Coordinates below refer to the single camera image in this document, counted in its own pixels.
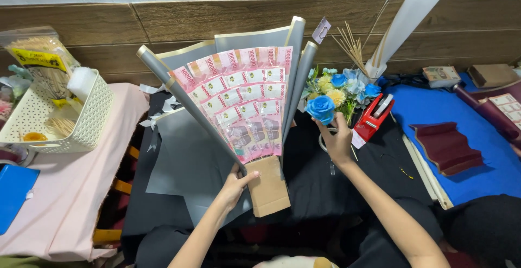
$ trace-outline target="pink tablecloth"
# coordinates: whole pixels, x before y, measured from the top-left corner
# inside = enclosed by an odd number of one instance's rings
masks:
[[[25,201],[7,232],[0,236],[0,256],[90,261],[115,253],[93,249],[92,234],[98,210],[148,103],[136,85],[109,86],[116,96],[96,149],[39,153],[29,166],[41,171],[33,187],[34,196]]]

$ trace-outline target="cardboard box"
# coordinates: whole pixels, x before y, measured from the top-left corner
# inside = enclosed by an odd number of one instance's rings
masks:
[[[253,203],[253,214],[263,217],[291,206],[286,181],[280,177],[280,162],[270,156],[244,165],[247,173],[260,171],[259,179],[248,184]]]
[[[431,88],[450,87],[461,81],[454,67],[426,67],[423,70]]]
[[[519,76],[507,64],[473,65],[468,69],[468,74],[478,88],[500,87],[519,80]]]

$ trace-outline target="flower bouquet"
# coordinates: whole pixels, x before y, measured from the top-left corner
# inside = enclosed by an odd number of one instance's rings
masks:
[[[380,94],[380,87],[363,82],[367,78],[360,69],[344,69],[338,74],[336,69],[324,68],[322,77],[317,76],[318,66],[309,71],[302,98],[305,110],[323,125],[333,120],[335,111],[342,112],[351,125],[355,109],[365,109]]]

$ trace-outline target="hand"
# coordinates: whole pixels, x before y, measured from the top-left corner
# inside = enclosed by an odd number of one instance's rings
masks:
[[[510,144],[510,147],[512,147],[514,152],[516,152],[517,156],[519,156],[521,158],[521,150],[519,150],[516,146],[514,146],[512,144]]]
[[[333,160],[336,166],[351,162],[351,140],[353,139],[353,132],[348,128],[348,123],[345,121],[344,115],[340,112],[335,113],[335,118],[331,122],[333,126],[338,129],[336,135],[332,135],[326,126],[318,120],[312,118],[322,133],[322,138],[326,144],[329,157]]]
[[[229,213],[241,197],[242,192],[246,188],[246,185],[253,179],[258,178],[261,175],[258,171],[254,171],[245,177],[242,177],[242,172],[239,171],[238,164],[234,164],[231,168],[231,172],[226,179],[225,185],[215,198],[215,201],[223,204],[225,212]]]

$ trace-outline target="red tape dispenser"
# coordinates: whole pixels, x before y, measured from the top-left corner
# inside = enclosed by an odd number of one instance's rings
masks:
[[[368,142],[376,130],[380,128],[380,125],[391,111],[393,105],[394,100],[392,94],[386,94],[384,97],[383,94],[380,93],[380,95],[371,102],[369,107],[365,109],[364,114],[358,123],[356,123],[354,130],[364,141]]]

